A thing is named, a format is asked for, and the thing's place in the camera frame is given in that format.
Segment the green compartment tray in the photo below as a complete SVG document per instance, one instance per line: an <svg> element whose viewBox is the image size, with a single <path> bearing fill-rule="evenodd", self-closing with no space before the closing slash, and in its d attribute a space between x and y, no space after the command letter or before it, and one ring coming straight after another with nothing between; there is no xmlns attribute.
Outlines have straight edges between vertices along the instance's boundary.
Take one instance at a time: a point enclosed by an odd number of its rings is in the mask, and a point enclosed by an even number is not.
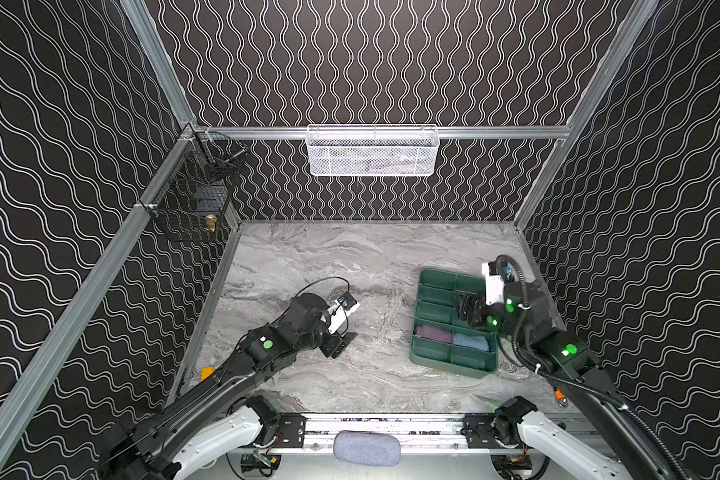
<svg viewBox="0 0 720 480"><path fill-rule="evenodd" d="M470 327L458 319L452 303L454 292L483 295L485 282L481 276L426 268L418 279L409 359L412 363L435 370L482 379L497 372L499 345L497 320L489 317L485 327ZM451 344L419 338L415 327L427 324L454 333L484 336L490 352L482 352Z"/></svg>

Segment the purple sock tan toe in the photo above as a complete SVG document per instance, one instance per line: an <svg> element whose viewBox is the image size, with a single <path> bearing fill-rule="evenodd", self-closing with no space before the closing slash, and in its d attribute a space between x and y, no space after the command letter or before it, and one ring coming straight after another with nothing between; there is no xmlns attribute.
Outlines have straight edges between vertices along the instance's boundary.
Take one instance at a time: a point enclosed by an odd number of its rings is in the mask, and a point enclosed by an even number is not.
<svg viewBox="0 0 720 480"><path fill-rule="evenodd" d="M423 339L436 341L444 344L453 342L453 334L447 330L427 324L419 324L415 327L414 334Z"/></svg>

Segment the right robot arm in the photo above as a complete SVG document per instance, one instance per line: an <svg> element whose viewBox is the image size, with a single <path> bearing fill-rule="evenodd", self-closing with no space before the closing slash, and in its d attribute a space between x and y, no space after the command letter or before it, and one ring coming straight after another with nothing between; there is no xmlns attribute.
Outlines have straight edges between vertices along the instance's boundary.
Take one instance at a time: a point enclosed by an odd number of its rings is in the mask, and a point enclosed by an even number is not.
<svg viewBox="0 0 720 480"><path fill-rule="evenodd" d="M539 282L489 280L458 286L455 315L471 327L487 328L507 340L524 368L560 390L586 416L616 455L616 464L597 466L601 455L558 432L528 400L515 397L494 415L501 442L524 443L578 478L688 479L691 474L659 436L618 394L598 357L576 335L555 326L548 296Z"/></svg>

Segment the blue sock orange cuff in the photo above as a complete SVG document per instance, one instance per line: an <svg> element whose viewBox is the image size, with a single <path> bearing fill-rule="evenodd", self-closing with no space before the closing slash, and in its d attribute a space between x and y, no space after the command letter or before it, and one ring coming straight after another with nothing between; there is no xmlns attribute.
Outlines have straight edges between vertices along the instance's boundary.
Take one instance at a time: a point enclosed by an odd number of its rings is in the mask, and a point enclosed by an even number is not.
<svg viewBox="0 0 720 480"><path fill-rule="evenodd" d="M454 333L452 335L452 344L482 352L490 352L489 342L484 336Z"/></svg>

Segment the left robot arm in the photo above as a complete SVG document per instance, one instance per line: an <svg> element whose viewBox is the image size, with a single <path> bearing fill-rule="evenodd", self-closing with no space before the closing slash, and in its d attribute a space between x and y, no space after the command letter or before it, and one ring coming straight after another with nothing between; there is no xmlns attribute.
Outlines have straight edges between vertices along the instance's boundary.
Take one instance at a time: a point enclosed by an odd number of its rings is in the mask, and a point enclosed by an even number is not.
<svg viewBox="0 0 720 480"><path fill-rule="evenodd" d="M164 410L132 427L109 429L99 478L185 479L239 447L268 448L280 415L253 390L302 351L339 357L356 336L343 328L358 306L350 292L333 304L309 292L296 295L277 319L249 331L220 367Z"/></svg>

